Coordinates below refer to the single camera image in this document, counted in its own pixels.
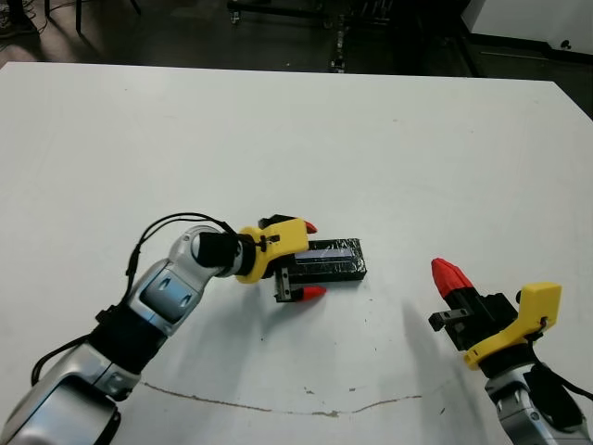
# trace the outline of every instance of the black cable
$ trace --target black cable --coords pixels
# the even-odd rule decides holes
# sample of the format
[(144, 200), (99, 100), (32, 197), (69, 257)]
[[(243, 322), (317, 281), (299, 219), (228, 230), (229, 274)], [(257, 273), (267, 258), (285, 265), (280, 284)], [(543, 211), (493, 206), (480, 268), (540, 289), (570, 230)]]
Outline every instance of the black cable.
[(162, 229), (164, 226), (171, 224), (171, 223), (176, 223), (178, 221), (186, 221), (186, 222), (190, 222), (190, 223), (204, 223), (207, 222), (208, 220), (205, 218), (200, 218), (200, 219), (193, 219), (193, 218), (176, 218), (174, 220), (169, 220), (164, 222), (163, 224), (161, 224), (160, 226), (158, 226), (156, 229), (154, 229), (150, 234), (148, 234), (145, 237), (145, 242), (148, 241), (148, 239), (150, 239), (152, 237), (152, 235), (154, 235), (156, 232), (158, 232), (160, 229)]
[[(222, 230), (224, 230), (226, 233), (231, 234), (231, 235), (237, 235), (235, 230), (233, 230), (233, 228), (229, 224), (227, 224), (224, 221), (215, 220), (214, 218), (212, 218), (204, 213), (183, 211), (183, 212), (179, 212), (179, 213), (172, 213), (171, 215), (167, 215), (162, 218), (159, 218), (158, 220), (154, 221), (152, 224), (150, 224), (148, 227), (145, 228), (145, 230), (142, 232), (142, 235), (140, 236), (140, 239), (138, 240), (138, 243), (136, 243), (136, 246), (133, 248), (133, 251), (130, 254), (130, 259), (128, 260), (128, 269), (126, 269), (126, 275), (128, 276), (128, 283), (126, 285), (125, 293), (123, 294), (124, 298), (126, 298), (130, 294), (130, 291), (132, 290), (133, 279), (136, 275), (136, 270), (138, 269), (138, 261), (140, 259), (140, 253), (141, 253), (140, 247), (148, 240), (148, 238), (150, 238), (152, 235), (154, 235), (157, 231), (159, 231), (165, 225), (169, 224), (170, 222), (173, 223), (175, 221), (183, 221), (186, 217), (192, 217), (192, 219), (196, 218), (196, 219), (200, 219), (200, 221), (208, 221), (211, 223), (215, 223)], [(154, 228), (155, 226), (158, 226), (158, 227), (154, 231), (151, 232), (151, 229)]]
[(531, 353), (532, 358), (536, 362), (536, 366), (538, 366), (539, 368), (541, 368), (543, 370), (546, 370), (547, 373), (549, 373), (550, 375), (552, 375), (556, 380), (558, 380), (558, 382), (563, 387), (565, 387), (569, 391), (573, 392), (574, 394), (578, 394), (579, 396), (586, 397), (590, 401), (593, 401), (593, 394), (592, 393), (590, 393), (588, 391), (585, 391), (584, 389), (578, 387), (577, 385), (569, 382), (568, 380), (566, 380), (561, 375), (556, 374), (555, 372), (553, 372), (551, 369), (549, 369), (544, 363), (542, 363), (537, 358), (536, 352), (534, 351), (534, 340), (532, 338), (528, 338), (527, 339), (527, 348), (529, 349), (529, 352)]
[(37, 361), (37, 363), (33, 366), (33, 369), (31, 371), (31, 386), (33, 387), (37, 384), (37, 382), (39, 382), (39, 374), (41, 373), (41, 370), (44, 367), (44, 364), (48, 360), (55, 357), (60, 352), (63, 352), (65, 350), (69, 350), (70, 348), (74, 348), (75, 346), (81, 345), (82, 343), (84, 343), (84, 340), (86, 340), (86, 338), (88, 338), (88, 337), (89, 336), (86, 335), (86, 336), (75, 338), (72, 341), (69, 341), (68, 343), (66, 343), (65, 345), (60, 346), (56, 350), (52, 350), (51, 352), (45, 354), (41, 359), (39, 359)]
[[(130, 293), (130, 290), (132, 289), (133, 279), (136, 274), (136, 269), (138, 267), (138, 260), (140, 259), (140, 247), (148, 239), (150, 239), (150, 237), (152, 237), (156, 232), (158, 232), (164, 226), (166, 226), (167, 224), (176, 223), (179, 221), (190, 222), (190, 223), (211, 222), (211, 223), (217, 224), (225, 232), (232, 234), (232, 235), (237, 235), (235, 230), (233, 230), (233, 228), (226, 222), (215, 220), (214, 218), (211, 218), (208, 215), (205, 215), (203, 213), (193, 213), (193, 212), (172, 213), (171, 215), (165, 216), (163, 218), (160, 218), (160, 219), (154, 221), (152, 224), (150, 224), (148, 227), (146, 227), (146, 229), (142, 232), (142, 235), (140, 236), (138, 243), (136, 243), (136, 246), (134, 247), (132, 254), (130, 255), (130, 259), (128, 261), (128, 269), (126, 270), (126, 275), (128, 275), (128, 284), (126, 286), (126, 292), (123, 297), (127, 297), (128, 294)], [(75, 338), (72, 341), (69, 341), (68, 343), (66, 343), (65, 345), (62, 345), (59, 348), (52, 350), (51, 352), (45, 354), (45, 356), (43, 356), (41, 359), (39, 359), (37, 361), (37, 363), (33, 366), (33, 369), (31, 371), (31, 385), (34, 386), (37, 384), (37, 382), (39, 382), (39, 375), (41, 373), (41, 370), (44, 367), (44, 364), (48, 360), (55, 357), (60, 352), (63, 352), (65, 350), (69, 350), (70, 348), (73, 348), (75, 346), (81, 345), (87, 338), (88, 338), (88, 335)]]
[[(94, 2), (94, 1), (95, 0), (82, 0), (82, 3), (90, 3), (90, 2)], [(28, 13), (27, 17), (29, 18), (29, 20), (33, 20), (35, 17), (37, 17), (37, 13), (34, 12), (34, 10), (33, 10), (32, 3), (33, 3), (33, 0), (27, 0), (26, 2), (23, 3), (25, 12)], [(61, 5), (54, 6), (49, 10), (49, 12), (55, 11), (56, 9), (60, 9), (61, 7), (72, 6), (72, 5), (76, 5), (76, 2), (75, 1), (67, 2), (67, 3), (63, 3)], [(7, 8), (0, 9), (0, 16), (7, 15), (7, 14), (8, 14)], [(47, 18), (45, 18), (45, 22), (44, 22), (43, 26), (41, 28), (37, 29), (38, 35), (41, 35), (44, 33), (45, 28), (47, 28), (48, 23), (49, 23), (49, 20)], [(9, 46), (10, 46), (10, 43), (1, 44), (0, 45), (0, 53), (2, 51), (4, 51), (5, 49), (7, 49)]]

